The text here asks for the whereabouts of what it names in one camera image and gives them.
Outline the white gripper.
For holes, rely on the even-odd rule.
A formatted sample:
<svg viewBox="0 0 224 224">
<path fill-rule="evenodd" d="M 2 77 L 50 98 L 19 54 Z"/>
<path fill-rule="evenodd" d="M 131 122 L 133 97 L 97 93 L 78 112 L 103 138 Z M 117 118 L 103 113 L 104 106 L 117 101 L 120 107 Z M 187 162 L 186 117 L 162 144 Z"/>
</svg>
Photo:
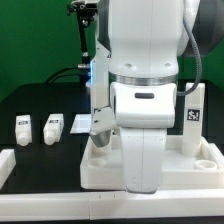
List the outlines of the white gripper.
<svg viewBox="0 0 224 224">
<path fill-rule="evenodd" d="M 113 82 L 110 86 L 129 192 L 154 193 L 160 185 L 167 129 L 175 122 L 176 89 L 174 83 L 133 86 Z"/>
</svg>

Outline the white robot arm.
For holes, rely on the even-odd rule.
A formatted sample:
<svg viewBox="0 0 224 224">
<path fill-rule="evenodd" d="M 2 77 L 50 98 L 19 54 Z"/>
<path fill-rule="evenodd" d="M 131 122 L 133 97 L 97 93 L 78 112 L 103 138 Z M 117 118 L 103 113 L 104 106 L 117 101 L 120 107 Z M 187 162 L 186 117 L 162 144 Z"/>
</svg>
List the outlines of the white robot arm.
<svg viewBox="0 0 224 224">
<path fill-rule="evenodd" d="M 108 98 L 94 108 L 102 142 L 118 130 L 126 189 L 154 193 L 181 95 L 177 58 L 193 56 L 202 72 L 201 57 L 224 39 L 224 0 L 104 0 L 98 7 L 99 39 L 111 53 Z"/>
</svg>

